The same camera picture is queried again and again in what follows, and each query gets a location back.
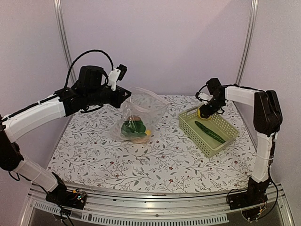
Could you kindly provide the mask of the clear zip top bag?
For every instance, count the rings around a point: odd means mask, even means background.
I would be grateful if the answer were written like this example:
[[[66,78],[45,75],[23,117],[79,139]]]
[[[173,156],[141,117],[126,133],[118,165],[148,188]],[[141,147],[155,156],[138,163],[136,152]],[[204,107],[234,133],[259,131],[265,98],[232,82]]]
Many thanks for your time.
[[[130,141],[121,134],[122,124],[129,116],[139,116],[146,129],[151,130],[151,135],[153,135],[158,122],[162,119],[169,106],[168,101],[150,90],[132,87],[130,91],[132,93],[131,97],[121,105],[121,118],[110,129],[112,139],[119,142]]]

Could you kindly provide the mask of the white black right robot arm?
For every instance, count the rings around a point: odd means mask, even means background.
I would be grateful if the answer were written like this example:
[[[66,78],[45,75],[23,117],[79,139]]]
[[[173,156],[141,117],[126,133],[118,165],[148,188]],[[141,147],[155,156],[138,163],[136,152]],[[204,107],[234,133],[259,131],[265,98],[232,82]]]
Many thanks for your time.
[[[257,155],[251,182],[262,184],[270,179],[269,169],[274,159],[277,134],[283,121],[280,104],[274,90],[260,90],[237,84],[222,85],[218,78],[206,82],[212,98],[206,100],[198,114],[208,119],[221,110],[226,101],[238,102],[253,107],[253,126],[257,132]]]

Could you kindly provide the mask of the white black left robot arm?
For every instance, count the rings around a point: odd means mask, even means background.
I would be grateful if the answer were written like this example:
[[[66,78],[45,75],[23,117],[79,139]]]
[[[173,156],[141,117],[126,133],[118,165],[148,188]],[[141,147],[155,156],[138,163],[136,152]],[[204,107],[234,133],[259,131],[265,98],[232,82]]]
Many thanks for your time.
[[[98,66],[83,66],[79,78],[72,87],[55,91],[46,99],[38,101],[0,120],[0,167],[13,171],[51,192],[59,204],[66,204],[70,194],[65,185],[53,173],[39,164],[24,158],[20,153],[19,138],[50,121],[68,117],[74,113],[89,113],[90,107],[99,110],[105,104],[120,108],[131,92],[118,86],[127,67],[119,65],[110,73]]]

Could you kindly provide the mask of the green cucumber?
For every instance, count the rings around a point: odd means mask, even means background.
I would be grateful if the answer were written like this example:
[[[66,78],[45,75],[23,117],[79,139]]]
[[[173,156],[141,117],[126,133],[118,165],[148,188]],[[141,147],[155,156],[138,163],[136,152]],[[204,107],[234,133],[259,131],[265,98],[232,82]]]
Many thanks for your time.
[[[204,126],[202,123],[195,121],[195,124],[198,128],[200,128],[203,132],[205,132],[208,136],[210,136],[214,140],[220,142],[221,144],[226,142],[221,136],[219,136],[218,134],[216,134],[206,126]]]

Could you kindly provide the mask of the green white bok choy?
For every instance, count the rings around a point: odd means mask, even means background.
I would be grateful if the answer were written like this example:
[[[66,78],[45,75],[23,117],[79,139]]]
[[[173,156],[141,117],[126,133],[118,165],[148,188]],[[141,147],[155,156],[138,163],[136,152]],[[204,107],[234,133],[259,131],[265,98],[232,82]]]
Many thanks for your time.
[[[121,134],[125,137],[144,137],[146,136],[146,126],[142,120],[124,121],[121,127]]]

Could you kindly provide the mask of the yellow round lemon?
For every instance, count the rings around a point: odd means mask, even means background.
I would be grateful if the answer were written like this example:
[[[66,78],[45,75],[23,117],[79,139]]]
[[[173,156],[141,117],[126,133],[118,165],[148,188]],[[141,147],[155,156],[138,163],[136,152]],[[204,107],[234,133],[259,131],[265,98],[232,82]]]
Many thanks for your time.
[[[147,136],[149,136],[149,135],[151,135],[151,131],[148,129],[148,130],[145,131],[145,134],[146,134]]]

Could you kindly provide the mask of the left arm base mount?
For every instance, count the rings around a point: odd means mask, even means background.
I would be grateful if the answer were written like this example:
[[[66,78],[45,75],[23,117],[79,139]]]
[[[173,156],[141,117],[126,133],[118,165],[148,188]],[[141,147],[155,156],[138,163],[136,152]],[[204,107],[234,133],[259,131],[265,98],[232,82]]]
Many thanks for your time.
[[[70,207],[83,210],[87,200],[87,193],[78,188],[73,191],[67,191],[66,187],[57,187],[46,195],[46,201],[52,202],[58,206]]]

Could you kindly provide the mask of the brown potato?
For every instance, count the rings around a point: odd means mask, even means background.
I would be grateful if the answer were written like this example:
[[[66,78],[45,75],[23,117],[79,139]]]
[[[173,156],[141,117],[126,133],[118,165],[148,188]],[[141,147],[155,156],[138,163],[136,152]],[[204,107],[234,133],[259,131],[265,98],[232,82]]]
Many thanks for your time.
[[[139,116],[136,115],[131,115],[127,118],[127,121],[132,120],[132,121],[138,121],[141,120],[141,118]],[[137,144],[144,144],[146,143],[150,138],[149,136],[144,136],[144,137],[128,137],[128,139],[133,142],[133,143],[137,143]]]

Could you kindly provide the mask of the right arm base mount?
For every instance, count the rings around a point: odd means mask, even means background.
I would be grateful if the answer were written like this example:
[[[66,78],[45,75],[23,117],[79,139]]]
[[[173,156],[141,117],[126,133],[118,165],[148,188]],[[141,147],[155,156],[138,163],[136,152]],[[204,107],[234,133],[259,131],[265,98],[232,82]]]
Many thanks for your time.
[[[226,196],[226,202],[230,210],[245,208],[241,213],[247,221],[257,221],[265,210],[267,201],[268,198],[265,192],[256,194],[232,189]]]

